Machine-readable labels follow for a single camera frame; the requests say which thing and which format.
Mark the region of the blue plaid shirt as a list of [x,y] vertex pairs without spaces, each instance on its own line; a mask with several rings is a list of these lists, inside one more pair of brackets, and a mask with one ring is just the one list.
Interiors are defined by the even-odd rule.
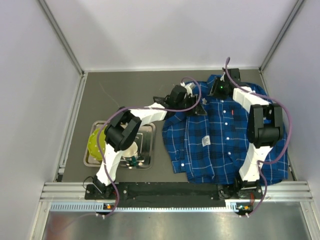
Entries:
[[230,97],[221,100],[209,96],[215,77],[218,75],[200,82],[207,115],[177,112],[164,122],[162,139],[174,173],[186,174],[188,182],[194,184],[231,185],[249,148],[249,114]]

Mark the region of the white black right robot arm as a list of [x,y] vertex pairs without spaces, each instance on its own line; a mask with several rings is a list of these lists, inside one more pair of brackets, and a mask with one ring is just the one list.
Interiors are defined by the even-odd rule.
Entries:
[[238,68],[223,68],[223,75],[214,80],[209,95],[220,100],[231,97],[248,113],[246,136],[249,147],[236,178],[235,188],[240,198],[260,193],[260,171],[274,146],[283,138],[283,112],[277,103],[255,93],[241,82]]

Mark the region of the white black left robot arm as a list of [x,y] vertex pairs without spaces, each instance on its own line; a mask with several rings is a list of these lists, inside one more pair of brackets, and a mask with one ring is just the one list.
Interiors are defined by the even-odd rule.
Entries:
[[166,120],[175,113],[205,115],[201,99],[202,90],[198,82],[182,82],[175,85],[169,95],[154,96],[151,105],[120,107],[101,128],[105,134],[105,151],[101,166],[92,180],[98,193],[107,195],[109,185],[115,184],[121,157],[134,143],[141,126]]

